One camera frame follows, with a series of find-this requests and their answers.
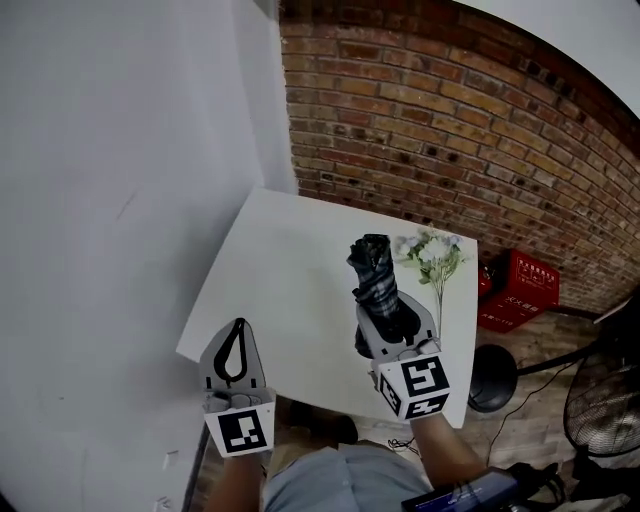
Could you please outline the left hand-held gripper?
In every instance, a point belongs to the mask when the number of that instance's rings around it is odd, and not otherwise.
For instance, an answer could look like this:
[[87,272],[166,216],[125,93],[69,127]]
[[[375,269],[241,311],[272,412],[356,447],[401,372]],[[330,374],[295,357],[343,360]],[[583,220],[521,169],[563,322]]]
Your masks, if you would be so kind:
[[232,384],[247,391],[208,391],[203,404],[209,433],[223,458],[271,451],[276,395],[266,386],[251,325],[236,318],[218,331],[199,361],[207,390]]

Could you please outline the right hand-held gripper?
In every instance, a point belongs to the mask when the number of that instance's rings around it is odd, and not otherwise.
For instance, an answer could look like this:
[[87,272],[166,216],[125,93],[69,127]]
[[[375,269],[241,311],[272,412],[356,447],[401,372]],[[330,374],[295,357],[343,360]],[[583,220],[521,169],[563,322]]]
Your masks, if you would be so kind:
[[375,390],[398,420],[415,420],[441,412],[450,384],[434,338],[433,316],[408,294],[398,295],[391,317],[356,307],[356,348],[371,359]]

